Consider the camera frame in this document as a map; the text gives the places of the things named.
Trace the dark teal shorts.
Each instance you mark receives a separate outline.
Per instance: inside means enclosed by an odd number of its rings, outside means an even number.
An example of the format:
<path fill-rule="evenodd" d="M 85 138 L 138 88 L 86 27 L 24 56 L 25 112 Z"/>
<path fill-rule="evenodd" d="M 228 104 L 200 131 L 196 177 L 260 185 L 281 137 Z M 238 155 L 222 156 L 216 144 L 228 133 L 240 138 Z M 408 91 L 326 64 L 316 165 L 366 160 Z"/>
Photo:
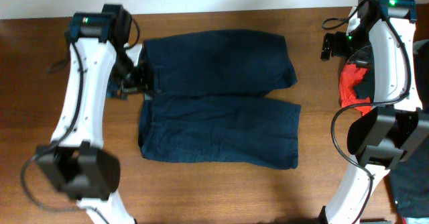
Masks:
<path fill-rule="evenodd" d="M 148 160 L 298 166 L 301 107 L 268 94 L 296 84 L 285 37 L 215 30 L 144 42 L 154 94 L 138 145 Z"/>

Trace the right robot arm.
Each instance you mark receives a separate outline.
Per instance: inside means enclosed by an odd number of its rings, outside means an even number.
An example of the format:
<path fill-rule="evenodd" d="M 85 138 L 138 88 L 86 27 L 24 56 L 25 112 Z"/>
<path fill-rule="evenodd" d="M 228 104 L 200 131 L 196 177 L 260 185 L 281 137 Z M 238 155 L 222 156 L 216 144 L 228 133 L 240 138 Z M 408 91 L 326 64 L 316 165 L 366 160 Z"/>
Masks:
<path fill-rule="evenodd" d="M 413 39 L 414 0 L 358 0 L 349 16 L 326 28 L 321 59 L 333 56 L 372 68 L 370 111 L 349 128 L 341 156 L 347 171 L 332 200 L 321 209 L 322 224 L 360 223 L 379 182 L 407 160 L 428 137 L 428 115 L 416 87 Z"/>

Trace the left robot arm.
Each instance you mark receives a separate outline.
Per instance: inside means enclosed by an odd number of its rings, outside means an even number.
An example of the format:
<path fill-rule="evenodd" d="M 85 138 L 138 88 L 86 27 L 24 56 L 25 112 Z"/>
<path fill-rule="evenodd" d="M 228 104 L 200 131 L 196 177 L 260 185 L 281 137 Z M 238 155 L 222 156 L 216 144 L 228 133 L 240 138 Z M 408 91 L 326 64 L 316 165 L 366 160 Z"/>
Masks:
<path fill-rule="evenodd" d="M 73 15 L 65 33 L 70 72 L 60 119 L 50 143 L 32 157 L 55 190 L 94 223 L 135 222 L 119 194 L 119 160 L 103 148 L 103 113 L 107 98 L 154 91 L 143 45 L 129 42 L 137 27 L 118 4 Z"/>

